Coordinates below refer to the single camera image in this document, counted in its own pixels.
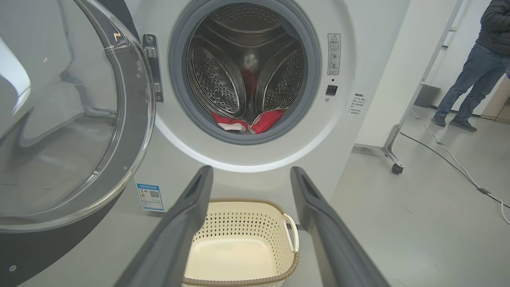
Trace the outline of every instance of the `puffer jacket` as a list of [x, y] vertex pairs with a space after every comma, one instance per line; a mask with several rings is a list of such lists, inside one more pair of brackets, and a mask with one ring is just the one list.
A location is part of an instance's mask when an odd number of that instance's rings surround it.
[[510, 0], [492, 0], [481, 17], [476, 41], [496, 53], [510, 56]]

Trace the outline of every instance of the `beige plastic basket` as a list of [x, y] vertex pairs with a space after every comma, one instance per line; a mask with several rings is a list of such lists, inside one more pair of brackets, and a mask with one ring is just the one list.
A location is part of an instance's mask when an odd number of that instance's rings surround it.
[[280, 287], [296, 270], [298, 250], [296, 224], [278, 205], [212, 200], [203, 227], [193, 237], [183, 286]]

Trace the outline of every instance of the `power cord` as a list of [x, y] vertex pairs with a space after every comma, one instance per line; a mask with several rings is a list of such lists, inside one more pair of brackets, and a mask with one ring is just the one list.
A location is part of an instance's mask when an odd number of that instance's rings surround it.
[[488, 190], [486, 190], [485, 188], [481, 188], [478, 184], [476, 184], [476, 182], [473, 180], [473, 178], [471, 177], [471, 175], [469, 174], [469, 172], [458, 162], [458, 160], [455, 158], [455, 156], [452, 154], [452, 152], [450, 152], [450, 150], [448, 148], [446, 148], [446, 146], [438, 139], [438, 137], [428, 128], [428, 126], [419, 118], [419, 116], [417, 114], [414, 113], [414, 111], [411, 109], [411, 113], [413, 113], [413, 115], [415, 115], [416, 119], [419, 120], [423, 126], [427, 129], [427, 131], [434, 136], [434, 138], [436, 139], [436, 143], [440, 146], [443, 147], [443, 149], [445, 149], [450, 155], [451, 157], [453, 158], [453, 160], [461, 167], [461, 169], [464, 171], [462, 172], [459, 168], [457, 168], [453, 163], [451, 163], [448, 159], [446, 159], [444, 156], [442, 156], [441, 154], [439, 154], [438, 152], [436, 152], [434, 149], [430, 148], [429, 146], [427, 146], [426, 144], [408, 136], [408, 135], [405, 135], [403, 133], [401, 133], [403, 136], [405, 137], [408, 137], [412, 140], [414, 140], [415, 142], [427, 147], [428, 149], [430, 149], [431, 151], [435, 152], [437, 155], [439, 155], [440, 157], [442, 157], [444, 160], [446, 160], [451, 166], [453, 166], [456, 170], [458, 170], [472, 185], [474, 185], [476, 187], [476, 190], [478, 190], [479, 192], [491, 197], [492, 199], [494, 199], [495, 201], [501, 203], [501, 214], [503, 215], [503, 218], [505, 219], [506, 223], [510, 225], [510, 221], [506, 218], [505, 216], [505, 213], [504, 213], [504, 207], [508, 207], [510, 208], [510, 206], [506, 205], [503, 203], [503, 201], [495, 196], [493, 196]]

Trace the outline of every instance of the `shoe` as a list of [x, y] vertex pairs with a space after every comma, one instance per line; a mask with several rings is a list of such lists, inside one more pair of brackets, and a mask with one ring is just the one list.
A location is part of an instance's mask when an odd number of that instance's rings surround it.
[[462, 122], [462, 123], [451, 121], [450, 124], [453, 125], [453, 126], [459, 127], [461, 129], [465, 129], [465, 130], [470, 131], [470, 132], [476, 132], [476, 130], [477, 130], [476, 128], [472, 127], [469, 124], [468, 121], [465, 121], [465, 122]]
[[445, 118], [442, 116], [434, 116], [432, 122], [438, 126], [446, 127]]

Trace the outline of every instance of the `brown woven rim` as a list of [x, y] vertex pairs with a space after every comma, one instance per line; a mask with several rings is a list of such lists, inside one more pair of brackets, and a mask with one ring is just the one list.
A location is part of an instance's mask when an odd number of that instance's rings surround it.
[[[263, 200], [263, 199], [253, 199], [253, 198], [217, 198], [217, 199], [211, 199], [210, 203], [216, 203], [216, 202], [253, 202], [253, 203], [265, 203], [268, 205], [273, 206], [274, 208], [278, 209], [282, 213], [282, 215], [285, 213], [284, 210], [277, 205], [274, 202], [271, 202], [269, 200]], [[198, 279], [191, 279], [184, 277], [183, 284], [186, 285], [195, 285], [195, 286], [208, 286], [208, 287], [227, 287], [227, 286], [252, 286], [252, 285], [263, 285], [263, 284], [270, 284], [275, 283], [278, 281], [285, 280], [289, 278], [294, 271], [296, 271], [297, 264], [299, 263], [299, 252], [294, 253], [294, 261], [292, 262], [292, 265], [290, 268], [281, 275], [276, 275], [272, 277], [266, 277], [261, 279], [252, 279], [252, 280], [238, 280], [238, 281], [213, 281], [213, 280], [198, 280]]]

